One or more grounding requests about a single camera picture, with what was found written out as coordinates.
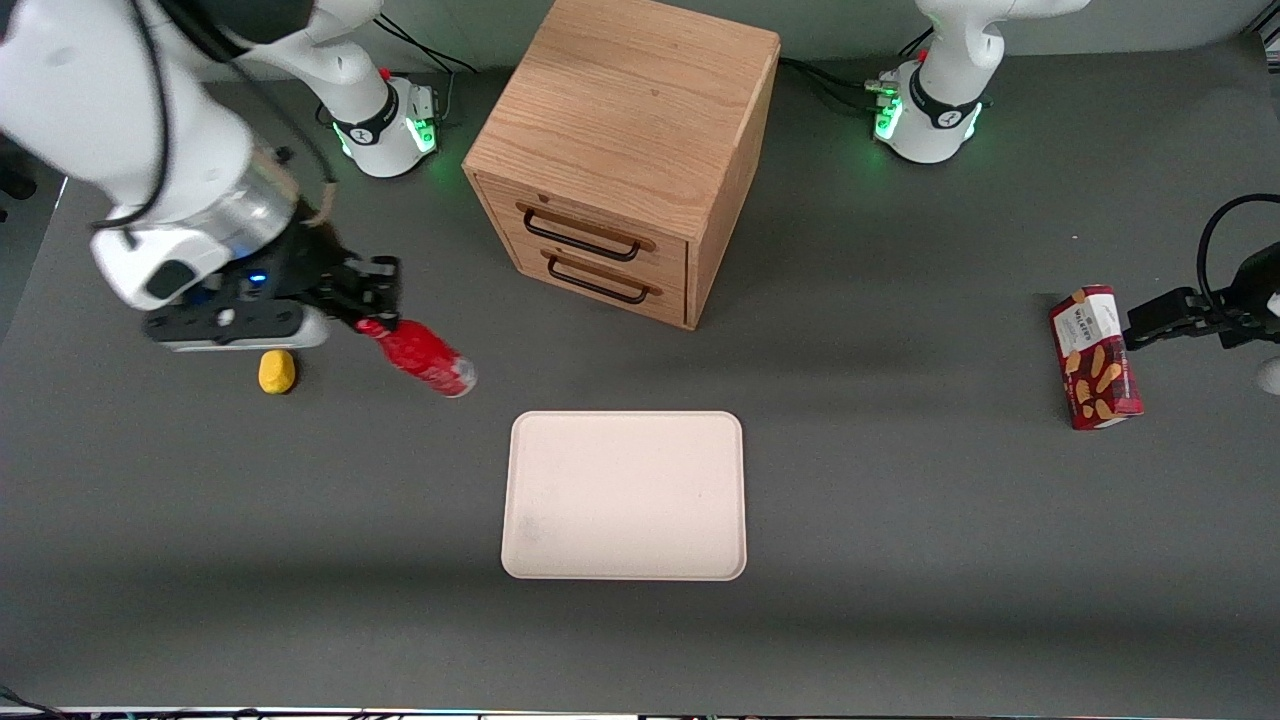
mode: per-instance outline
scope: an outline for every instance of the label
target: label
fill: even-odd
[[[1103,338],[1120,336],[1120,316],[1112,295],[1091,295],[1084,302],[1071,305],[1056,318],[1057,346],[1066,357],[1084,352]]]

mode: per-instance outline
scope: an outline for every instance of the red box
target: red box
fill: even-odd
[[[1071,405],[1071,427],[1100,430],[1142,415],[1115,292],[1105,284],[1078,290],[1053,307],[1048,319]]]

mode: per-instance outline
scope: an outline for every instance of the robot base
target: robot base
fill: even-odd
[[[347,137],[333,124],[342,151],[356,161],[367,176],[392,178],[412,170],[422,158],[435,151],[435,95],[430,87],[417,86],[404,78],[388,81],[396,91],[398,117],[372,145]]]
[[[888,145],[902,158],[925,165],[951,159],[966,140],[973,137],[982,104],[955,127],[938,129],[933,120],[911,99],[910,92],[902,92],[904,78],[910,78],[920,63],[911,60],[893,70],[881,73],[878,87],[882,97],[888,97],[888,105],[881,109],[876,118],[872,137]]]

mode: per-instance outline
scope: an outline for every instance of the white tray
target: white tray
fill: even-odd
[[[522,579],[732,580],[746,566],[742,427],[728,413],[525,413],[502,566]]]

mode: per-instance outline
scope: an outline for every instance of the red bottle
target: red bottle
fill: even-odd
[[[401,320],[394,331],[372,318],[356,322],[356,329],[378,341],[392,365],[426,380],[444,397],[462,397],[476,384],[476,369],[421,323]]]

